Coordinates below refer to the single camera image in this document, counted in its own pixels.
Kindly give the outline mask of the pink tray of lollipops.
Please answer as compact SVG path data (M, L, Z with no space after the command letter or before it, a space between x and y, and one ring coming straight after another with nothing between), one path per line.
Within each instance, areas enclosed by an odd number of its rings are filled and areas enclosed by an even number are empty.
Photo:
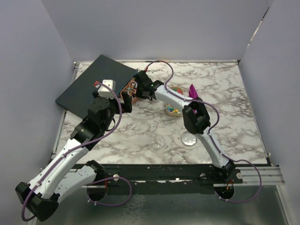
M136 96L138 83L132 78L127 85L122 89L120 96L123 98L123 93L126 93L132 98L132 104L134 104L139 98Z

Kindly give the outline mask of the beige tray of star candies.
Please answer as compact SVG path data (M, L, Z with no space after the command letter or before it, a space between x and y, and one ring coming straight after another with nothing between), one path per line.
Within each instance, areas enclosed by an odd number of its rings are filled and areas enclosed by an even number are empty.
M173 86L170 88L179 94L183 95L183 93L184 93L183 89L179 86ZM170 105L168 103L166 103L165 110L166 110L167 115L169 115L171 117L180 117L181 116L181 112L177 108L174 108L172 105Z

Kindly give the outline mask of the purple plastic scoop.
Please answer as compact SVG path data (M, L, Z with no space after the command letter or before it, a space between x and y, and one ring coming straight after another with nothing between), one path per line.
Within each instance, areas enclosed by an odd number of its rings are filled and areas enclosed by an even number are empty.
M190 87L189 87L189 97L192 98L192 99L197 99L198 98L197 91L196 91L193 84L191 84ZM197 108L193 109L193 112L194 112L194 114L196 114L197 113Z

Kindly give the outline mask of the silver round jar lid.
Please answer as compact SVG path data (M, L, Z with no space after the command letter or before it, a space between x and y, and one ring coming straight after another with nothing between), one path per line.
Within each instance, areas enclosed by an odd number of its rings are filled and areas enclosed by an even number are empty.
M197 142L197 137L188 131L185 131L180 137L182 143L186 146L193 146Z

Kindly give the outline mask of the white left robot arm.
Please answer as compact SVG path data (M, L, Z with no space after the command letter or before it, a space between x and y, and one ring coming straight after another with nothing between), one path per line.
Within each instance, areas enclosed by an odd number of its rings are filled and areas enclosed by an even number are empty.
M66 177L79 159L83 158L100 140L109 136L120 124L109 128L114 116L132 112L132 98L123 93L123 103L115 93L112 97L94 94L87 116L72 132L61 152L28 183L20 182L15 191L22 203L21 218L28 222L37 218L45 221L57 210L59 204L71 193L84 185L107 186L114 177L95 160L88 161L74 174Z

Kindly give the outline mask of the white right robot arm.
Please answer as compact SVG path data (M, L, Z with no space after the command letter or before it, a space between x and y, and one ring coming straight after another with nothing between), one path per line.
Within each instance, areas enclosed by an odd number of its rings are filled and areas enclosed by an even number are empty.
M216 170L216 180L220 183L228 182L233 176L235 165L225 155L220 143L211 132L210 116L205 107L207 103L201 98L192 99L179 94L159 80L153 82L145 71L139 71L134 75L134 79L137 83L138 98L163 101L182 113L186 130L196 135L208 152Z

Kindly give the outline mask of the clear plastic jar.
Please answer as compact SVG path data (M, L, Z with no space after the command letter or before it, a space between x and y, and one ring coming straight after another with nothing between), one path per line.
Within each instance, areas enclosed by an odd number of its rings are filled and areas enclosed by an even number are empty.
M162 135L154 134L149 138L149 146L154 150L159 150L165 145L165 139Z

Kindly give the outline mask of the dark teal network switch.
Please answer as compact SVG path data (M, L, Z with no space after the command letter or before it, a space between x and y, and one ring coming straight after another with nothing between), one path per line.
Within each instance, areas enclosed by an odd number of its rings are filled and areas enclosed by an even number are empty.
M88 108L94 99L92 93L96 90L96 81L114 80L115 93L118 95L135 73L136 69L100 55L55 102L83 119L87 116Z

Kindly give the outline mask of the black mounting rail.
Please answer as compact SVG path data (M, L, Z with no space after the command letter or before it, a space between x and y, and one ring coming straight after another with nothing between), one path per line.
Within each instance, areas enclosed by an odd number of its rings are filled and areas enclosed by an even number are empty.
M127 179L133 194L213 194L214 186L241 184L241 171L234 169L226 178L213 165L139 165L89 163L96 170L95 180L116 175Z

